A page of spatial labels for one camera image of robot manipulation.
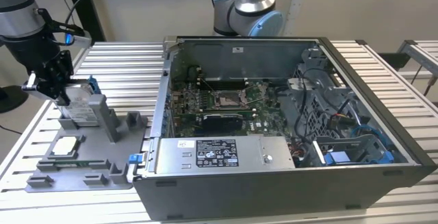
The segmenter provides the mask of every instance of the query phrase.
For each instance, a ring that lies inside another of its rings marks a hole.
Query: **green circuit board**
[[[248,82],[241,90],[202,90],[194,84],[175,83],[173,90],[177,137],[292,136],[276,87],[269,83]],[[242,117],[242,127],[226,132],[206,132],[202,124],[209,115],[237,115]]]

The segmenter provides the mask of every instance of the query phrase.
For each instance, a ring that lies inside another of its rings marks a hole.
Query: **blue cable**
[[[358,129],[361,129],[361,128],[366,128],[366,129],[372,130],[372,131],[377,134],[377,136],[380,137],[384,146],[385,146],[385,147],[388,146],[388,143],[386,143],[386,137],[384,136],[384,134],[382,134],[376,128],[370,127],[369,125],[361,125],[361,126],[358,126],[357,128],[354,128],[354,129],[352,130],[352,136],[350,136],[352,138],[356,137],[356,135],[357,135],[357,131],[358,131]]]

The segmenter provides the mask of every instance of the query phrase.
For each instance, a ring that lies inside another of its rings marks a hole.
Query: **white sticker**
[[[178,141],[178,148],[194,148],[196,141],[194,140],[180,140]]]
[[[62,109],[67,111],[70,118],[77,123],[95,122],[98,123],[98,118],[94,110],[89,106],[87,100],[73,100],[70,106],[62,106]]]
[[[233,53],[244,53],[244,47],[233,47]]]

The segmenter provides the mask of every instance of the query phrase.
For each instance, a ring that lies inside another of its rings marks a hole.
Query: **electronic component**
[[[205,115],[202,129],[205,132],[233,132],[241,130],[244,126],[244,116],[237,114]]]

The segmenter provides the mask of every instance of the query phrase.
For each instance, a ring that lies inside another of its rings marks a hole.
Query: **metal slat surface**
[[[334,45],[408,131],[417,137],[421,147],[438,161],[437,112],[365,46],[356,41],[337,41]],[[82,59],[77,76],[87,78],[90,73],[94,74],[103,85],[109,106],[118,113],[141,110],[151,118],[158,95],[161,56],[161,43],[98,43]],[[46,105],[35,118],[35,124],[21,138],[18,150],[9,155],[10,163],[3,163],[0,167],[6,169],[0,179],[0,209],[7,210],[0,212],[0,222],[13,218],[15,223],[58,223],[59,218],[71,223],[151,222],[135,189],[33,194],[23,190],[35,163],[46,153],[59,128],[57,118],[61,113],[54,105]],[[192,223],[437,223],[437,199],[438,172],[435,172],[415,187],[393,190],[368,210]]]

